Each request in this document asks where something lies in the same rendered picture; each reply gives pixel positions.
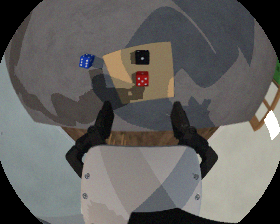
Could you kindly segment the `red die with white pips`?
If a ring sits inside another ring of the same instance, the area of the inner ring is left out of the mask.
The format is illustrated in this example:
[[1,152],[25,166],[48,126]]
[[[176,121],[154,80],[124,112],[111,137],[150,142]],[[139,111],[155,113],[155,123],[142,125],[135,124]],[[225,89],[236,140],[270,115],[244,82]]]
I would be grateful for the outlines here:
[[136,72],[136,86],[148,86],[149,74],[148,71],[137,71]]

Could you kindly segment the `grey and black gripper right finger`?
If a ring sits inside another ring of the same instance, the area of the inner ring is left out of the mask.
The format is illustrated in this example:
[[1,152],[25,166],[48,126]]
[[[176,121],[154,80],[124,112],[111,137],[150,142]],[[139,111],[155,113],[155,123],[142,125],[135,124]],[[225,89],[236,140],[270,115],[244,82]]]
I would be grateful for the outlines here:
[[196,128],[190,126],[180,101],[174,102],[170,119],[174,137],[179,140],[177,145],[190,146],[200,155],[202,159],[200,163],[201,178],[203,179],[218,160],[218,155],[209,146],[208,141],[197,133]]

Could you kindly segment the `black die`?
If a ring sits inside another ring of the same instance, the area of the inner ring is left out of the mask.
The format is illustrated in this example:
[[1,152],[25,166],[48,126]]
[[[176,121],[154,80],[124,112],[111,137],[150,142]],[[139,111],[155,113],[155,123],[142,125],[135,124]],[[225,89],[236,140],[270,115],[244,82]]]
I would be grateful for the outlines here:
[[136,50],[135,63],[136,65],[149,65],[149,50]]

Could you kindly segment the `tan flat mat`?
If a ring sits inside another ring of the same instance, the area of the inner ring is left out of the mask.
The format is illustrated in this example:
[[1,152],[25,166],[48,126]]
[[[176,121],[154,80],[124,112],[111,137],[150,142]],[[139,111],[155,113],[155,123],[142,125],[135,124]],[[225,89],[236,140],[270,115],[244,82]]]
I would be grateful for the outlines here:
[[[149,65],[136,65],[136,50],[149,50]],[[174,97],[171,42],[137,45],[103,55],[122,104]],[[149,86],[136,86],[136,72],[148,71]]]

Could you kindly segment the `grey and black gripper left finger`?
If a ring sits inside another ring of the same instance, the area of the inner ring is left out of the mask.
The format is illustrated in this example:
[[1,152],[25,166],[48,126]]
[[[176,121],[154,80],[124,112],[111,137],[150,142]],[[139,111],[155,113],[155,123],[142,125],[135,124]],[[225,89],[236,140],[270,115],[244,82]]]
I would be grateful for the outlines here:
[[114,112],[111,102],[105,101],[95,124],[90,126],[87,133],[78,138],[75,145],[66,153],[66,160],[81,179],[84,165],[82,157],[92,146],[106,144],[105,140],[110,137],[113,120]]

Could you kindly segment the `blue die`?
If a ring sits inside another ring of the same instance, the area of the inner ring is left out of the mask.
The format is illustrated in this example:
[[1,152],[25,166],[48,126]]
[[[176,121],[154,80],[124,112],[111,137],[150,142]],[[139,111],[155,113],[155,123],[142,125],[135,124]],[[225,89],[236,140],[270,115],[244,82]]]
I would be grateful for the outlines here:
[[90,54],[84,54],[80,57],[80,63],[79,63],[79,67],[83,67],[83,68],[90,68],[93,65],[94,62],[94,55],[90,55]]

